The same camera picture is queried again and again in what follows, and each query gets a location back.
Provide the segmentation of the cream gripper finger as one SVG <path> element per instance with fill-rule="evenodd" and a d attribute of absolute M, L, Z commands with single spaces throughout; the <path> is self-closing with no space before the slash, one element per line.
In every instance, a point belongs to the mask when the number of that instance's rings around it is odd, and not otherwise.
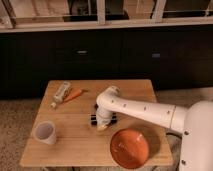
<path fill-rule="evenodd" d="M 108 125 L 98 125 L 97 126 L 97 131 L 104 131 L 108 128 Z"/>

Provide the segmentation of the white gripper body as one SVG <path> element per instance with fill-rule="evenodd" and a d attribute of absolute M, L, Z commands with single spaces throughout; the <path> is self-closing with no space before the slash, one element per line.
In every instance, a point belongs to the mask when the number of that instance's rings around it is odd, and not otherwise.
<path fill-rule="evenodd" d="M 98 126 L 109 125 L 112 120 L 113 112 L 103 107 L 98 107 L 96 111 L 96 120 Z"/>

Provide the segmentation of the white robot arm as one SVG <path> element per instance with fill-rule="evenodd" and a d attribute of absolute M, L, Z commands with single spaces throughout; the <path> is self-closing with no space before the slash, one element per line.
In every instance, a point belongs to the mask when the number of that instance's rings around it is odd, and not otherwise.
<path fill-rule="evenodd" d="M 189 108 L 122 98 L 109 86 L 96 99 L 99 127 L 107 127 L 114 112 L 129 115 L 182 135 L 179 171 L 213 171 L 213 101 Z"/>

